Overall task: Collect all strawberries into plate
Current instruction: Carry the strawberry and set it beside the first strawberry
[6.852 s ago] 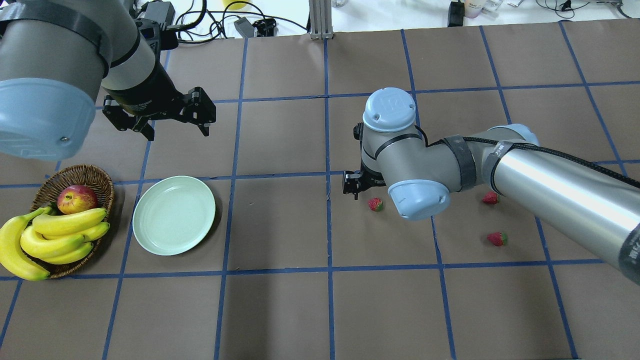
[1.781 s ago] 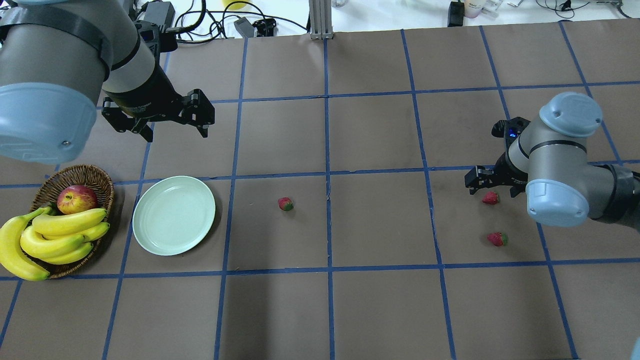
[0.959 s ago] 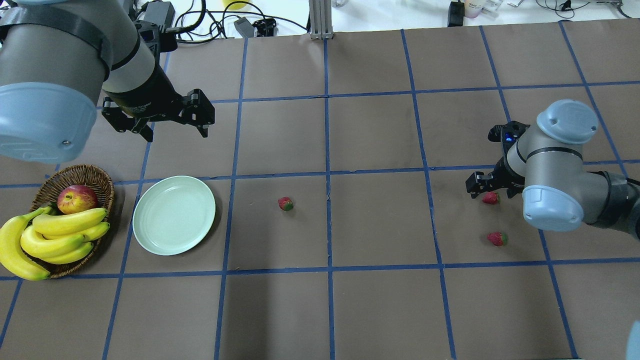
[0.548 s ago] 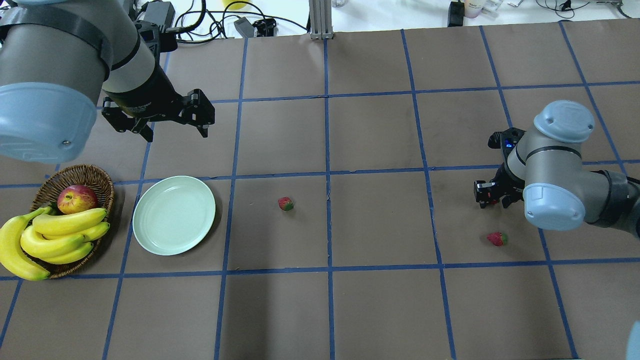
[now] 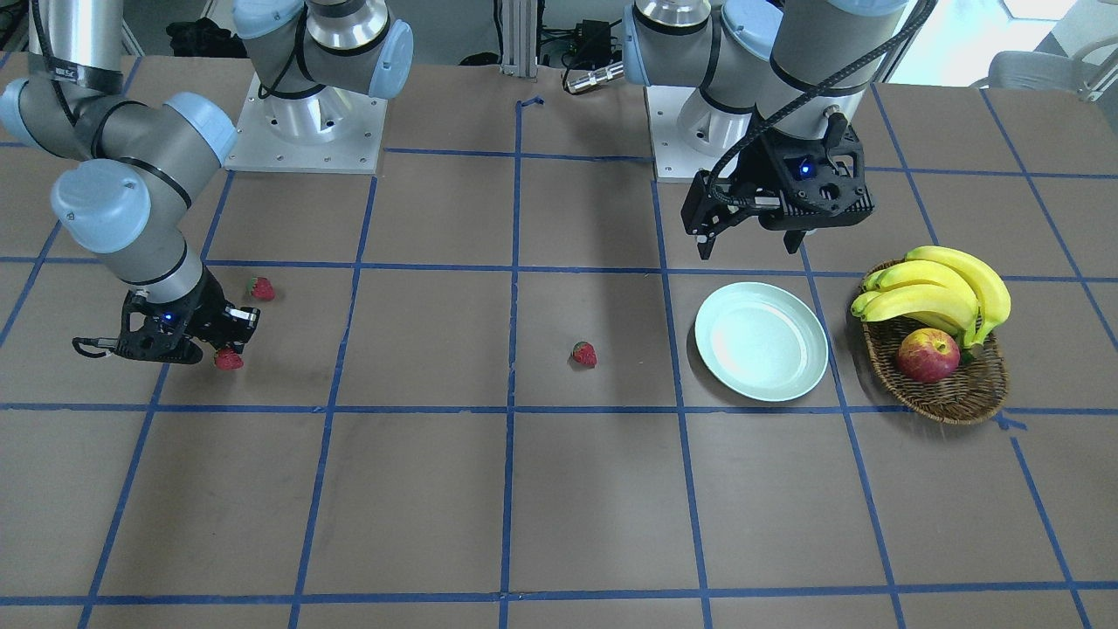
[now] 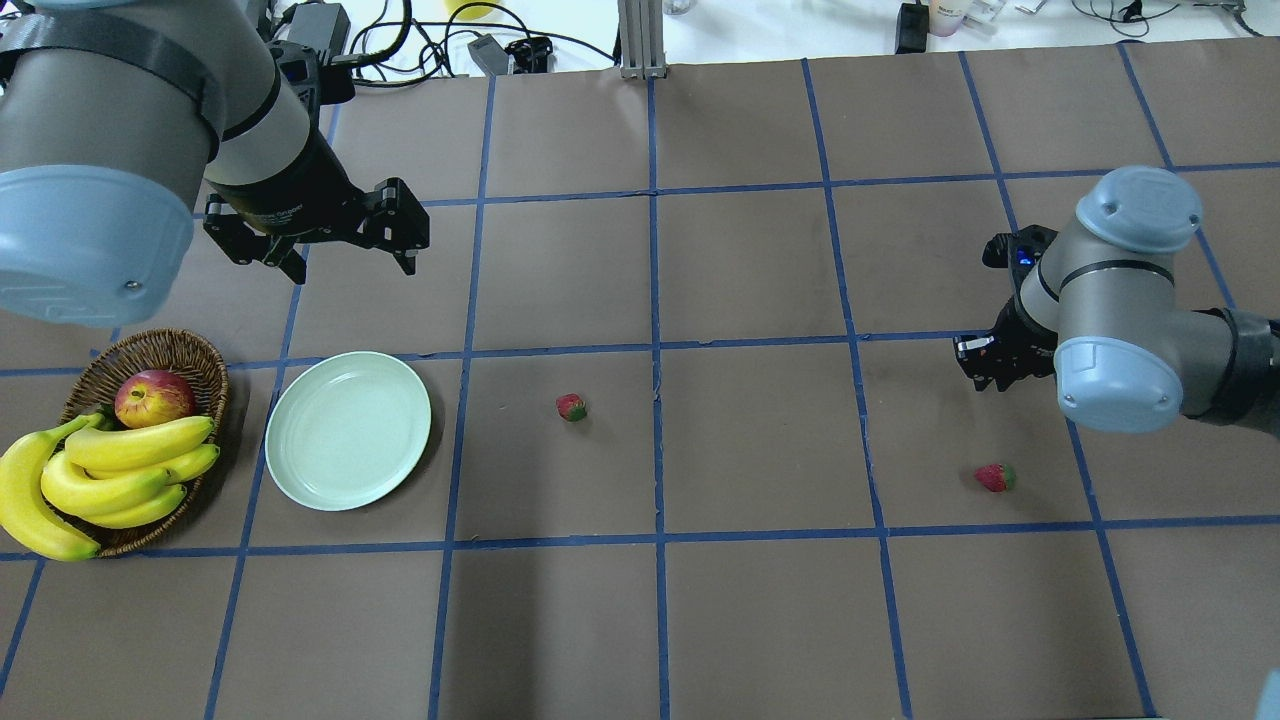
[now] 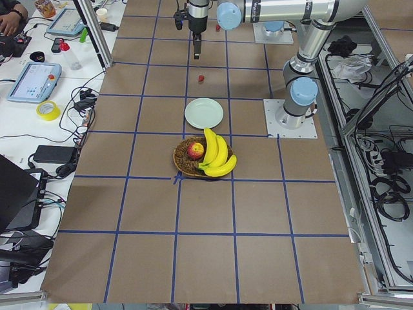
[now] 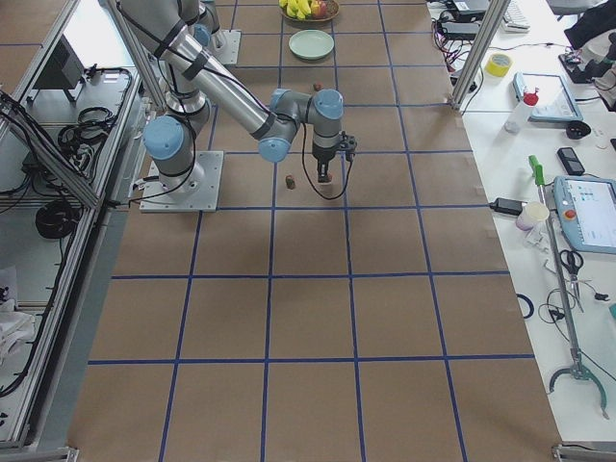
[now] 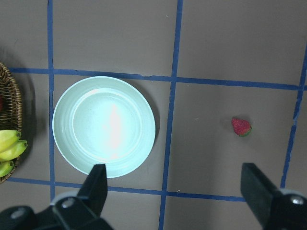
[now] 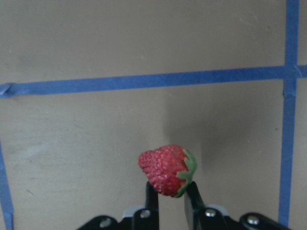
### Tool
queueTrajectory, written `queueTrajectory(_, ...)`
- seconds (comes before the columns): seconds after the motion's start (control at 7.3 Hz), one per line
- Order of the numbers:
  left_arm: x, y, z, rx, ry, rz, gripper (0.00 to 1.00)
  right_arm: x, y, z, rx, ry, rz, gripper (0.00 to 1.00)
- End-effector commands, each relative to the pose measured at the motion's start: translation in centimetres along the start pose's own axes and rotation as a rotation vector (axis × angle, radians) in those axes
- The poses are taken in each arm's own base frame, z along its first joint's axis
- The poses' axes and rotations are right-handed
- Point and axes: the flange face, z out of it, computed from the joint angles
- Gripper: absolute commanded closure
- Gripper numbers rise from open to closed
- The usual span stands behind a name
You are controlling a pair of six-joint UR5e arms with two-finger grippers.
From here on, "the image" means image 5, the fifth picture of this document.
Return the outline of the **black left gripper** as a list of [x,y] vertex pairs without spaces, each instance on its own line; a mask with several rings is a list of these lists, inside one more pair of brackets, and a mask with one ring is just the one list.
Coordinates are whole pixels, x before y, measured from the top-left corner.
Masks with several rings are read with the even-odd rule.
[[716,235],[746,218],[785,232],[783,246],[798,254],[811,230],[863,222],[874,212],[866,187],[864,151],[842,113],[825,120],[821,139],[794,139],[766,130],[735,158],[729,175],[700,171],[681,208],[684,231],[697,237],[702,261],[714,254]]

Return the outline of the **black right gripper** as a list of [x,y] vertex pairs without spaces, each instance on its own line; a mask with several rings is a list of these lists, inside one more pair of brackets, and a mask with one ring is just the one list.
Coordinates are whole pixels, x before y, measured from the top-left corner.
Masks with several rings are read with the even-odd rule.
[[[116,339],[108,340],[108,351],[131,361],[158,363],[207,363],[216,366],[220,347],[244,353],[262,312],[237,307],[224,297],[224,290],[211,271],[184,297],[165,303],[148,301],[139,290],[131,290],[122,306],[122,327]],[[201,349],[196,340],[206,342]]]

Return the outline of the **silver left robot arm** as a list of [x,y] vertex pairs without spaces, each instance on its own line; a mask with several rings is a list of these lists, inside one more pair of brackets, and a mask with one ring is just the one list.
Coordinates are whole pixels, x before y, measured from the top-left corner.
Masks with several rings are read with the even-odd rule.
[[623,16],[626,78],[695,89],[746,128],[698,168],[681,207],[709,259],[716,238],[757,218],[797,252],[808,232],[870,218],[852,120],[887,53],[915,34],[907,1],[635,1]]

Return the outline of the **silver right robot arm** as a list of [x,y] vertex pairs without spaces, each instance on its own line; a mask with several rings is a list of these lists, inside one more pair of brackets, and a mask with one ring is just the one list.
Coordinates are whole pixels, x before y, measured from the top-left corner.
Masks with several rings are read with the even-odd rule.
[[[3,90],[13,139],[75,160],[53,215],[127,286],[115,337],[72,339],[82,356],[241,366],[259,309],[226,299],[179,223],[234,156],[240,132],[191,92],[159,107],[129,99],[120,1],[31,1],[29,75]],[[390,101],[414,60],[414,31],[383,1],[235,1],[234,34],[257,79],[252,99],[282,147],[356,139],[358,97]]]

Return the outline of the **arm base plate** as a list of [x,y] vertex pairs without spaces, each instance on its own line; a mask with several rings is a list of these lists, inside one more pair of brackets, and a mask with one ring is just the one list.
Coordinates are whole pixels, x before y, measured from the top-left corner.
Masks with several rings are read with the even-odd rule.
[[699,170],[711,170],[747,133],[755,112],[719,109],[686,86],[650,86],[645,102],[659,183],[691,183]]
[[224,166],[272,174],[375,175],[388,102],[326,86],[303,101],[257,95],[252,77]]

